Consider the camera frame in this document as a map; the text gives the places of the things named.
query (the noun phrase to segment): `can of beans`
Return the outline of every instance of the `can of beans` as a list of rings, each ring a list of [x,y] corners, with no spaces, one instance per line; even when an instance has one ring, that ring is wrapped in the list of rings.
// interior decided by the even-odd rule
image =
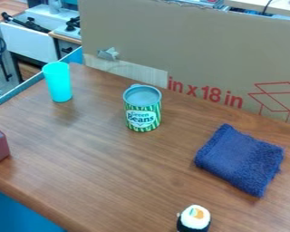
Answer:
[[[153,131],[161,122],[161,92],[152,86],[133,84],[123,93],[127,127],[137,132]]]

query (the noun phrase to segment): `light blue plastic cup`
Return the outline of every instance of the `light blue plastic cup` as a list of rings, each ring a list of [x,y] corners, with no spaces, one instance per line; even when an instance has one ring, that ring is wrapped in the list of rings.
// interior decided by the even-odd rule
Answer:
[[[48,63],[43,67],[43,75],[54,102],[67,102],[72,98],[69,64]]]

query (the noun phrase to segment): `can lid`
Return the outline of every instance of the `can lid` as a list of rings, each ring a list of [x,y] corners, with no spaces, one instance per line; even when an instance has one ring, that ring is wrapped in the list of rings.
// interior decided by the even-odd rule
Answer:
[[[133,106],[145,107],[158,103],[161,92],[152,86],[133,84],[123,93],[123,100]]]

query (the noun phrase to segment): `folded washcloth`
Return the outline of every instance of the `folded washcloth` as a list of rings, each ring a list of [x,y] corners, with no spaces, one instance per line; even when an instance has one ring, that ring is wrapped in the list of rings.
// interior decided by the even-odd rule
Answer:
[[[279,171],[283,149],[223,124],[196,155],[195,163],[235,187],[262,197]]]

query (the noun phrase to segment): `sushi roll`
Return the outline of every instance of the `sushi roll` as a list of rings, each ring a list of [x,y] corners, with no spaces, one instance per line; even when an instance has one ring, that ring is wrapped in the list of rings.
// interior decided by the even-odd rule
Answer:
[[[193,205],[178,216],[178,232],[207,232],[209,229],[210,213],[206,208]]]

